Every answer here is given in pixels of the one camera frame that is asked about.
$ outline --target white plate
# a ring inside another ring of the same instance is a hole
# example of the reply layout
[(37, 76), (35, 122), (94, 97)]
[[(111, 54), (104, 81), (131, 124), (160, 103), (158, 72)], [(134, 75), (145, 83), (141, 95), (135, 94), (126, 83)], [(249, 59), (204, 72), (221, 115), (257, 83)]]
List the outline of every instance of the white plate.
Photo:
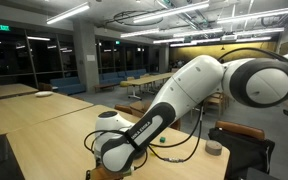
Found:
[(35, 93), (35, 96), (36, 97), (46, 97), (46, 96), (50, 96), (52, 94), (53, 94), (52, 91), (40, 91), (40, 92)]

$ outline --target tabletop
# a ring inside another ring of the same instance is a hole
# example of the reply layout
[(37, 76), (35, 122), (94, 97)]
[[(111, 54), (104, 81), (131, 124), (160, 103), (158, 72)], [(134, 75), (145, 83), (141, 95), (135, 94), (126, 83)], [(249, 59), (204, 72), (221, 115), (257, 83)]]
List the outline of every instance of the tabletop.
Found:
[(142, 85), (142, 84), (147, 84), (147, 83), (150, 83), (150, 82), (153, 82), (153, 81), (158, 81), (158, 80), (169, 78), (173, 74), (174, 73), (164, 73), (164, 74), (159, 74), (159, 75), (154, 75), (154, 76), (147, 76), (145, 78), (125, 81), (125, 83), (132, 84), (132, 85)]
[(34, 93), (38, 90), (35, 88), (31, 88), (29, 86), (23, 84), (10, 84), (10, 85), (3, 85), (0, 86), (0, 98), (6, 96), (15, 96), (27, 93)]
[(92, 105), (57, 93), (47, 97), (36, 97), (35, 94), (30, 94), (1, 99), (0, 135)]
[[(36, 124), (7, 134), (24, 178), (34, 179), (85, 179), (86, 170), (95, 168), (91, 152), (83, 145), (84, 138), (95, 130), (97, 116), (111, 108), (97, 105), (50, 121)], [(119, 112), (125, 119), (136, 122), (137, 117)], [(188, 134), (167, 128), (160, 136), (165, 144), (185, 139)], [(87, 142), (90, 146), (94, 137)], [(186, 158), (192, 152), (196, 138), (171, 149), (155, 148), (163, 157)], [(223, 148), (222, 155), (212, 156), (204, 151), (205, 140), (201, 139), (197, 152), (185, 163), (168, 163), (149, 155), (146, 164), (125, 179), (224, 179), (229, 151)], [(144, 157), (134, 162), (139, 165)]]

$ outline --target blue couch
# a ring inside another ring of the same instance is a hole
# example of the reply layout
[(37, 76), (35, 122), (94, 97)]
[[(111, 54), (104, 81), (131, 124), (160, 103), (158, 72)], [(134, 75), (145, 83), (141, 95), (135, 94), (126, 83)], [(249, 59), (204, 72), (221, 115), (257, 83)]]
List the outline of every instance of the blue couch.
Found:
[(133, 76), (135, 79), (146, 74), (146, 69), (130, 70), (130, 71), (119, 71), (112, 73), (99, 74), (100, 84), (116, 83), (119, 84), (121, 81), (125, 81), (127, 77)]
[(51, 85), (58, 87), (57, 91), (65, 94), (85, 92), (86, 87), (80, 83), (78, 77), (51, 79)]

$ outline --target exit sign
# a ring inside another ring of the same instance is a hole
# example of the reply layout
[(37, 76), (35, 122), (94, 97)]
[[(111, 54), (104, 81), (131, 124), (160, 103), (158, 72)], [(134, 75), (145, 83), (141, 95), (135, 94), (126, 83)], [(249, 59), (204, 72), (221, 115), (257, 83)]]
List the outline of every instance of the exit sign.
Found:
[(11, 31), (10, 27), (7, 25), (0, 25), (0, 31)]

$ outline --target glass wall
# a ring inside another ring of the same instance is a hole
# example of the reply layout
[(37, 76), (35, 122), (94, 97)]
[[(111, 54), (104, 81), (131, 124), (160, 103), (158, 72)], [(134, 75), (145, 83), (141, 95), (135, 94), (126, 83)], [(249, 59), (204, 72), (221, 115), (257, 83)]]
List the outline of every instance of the glass wall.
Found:
[(96, 39), (99, 74), (146, 69), (150, 72), (149, 46)]
[(0, 84), (38, 82), (77, 76), (73, 36), (0, 28)]

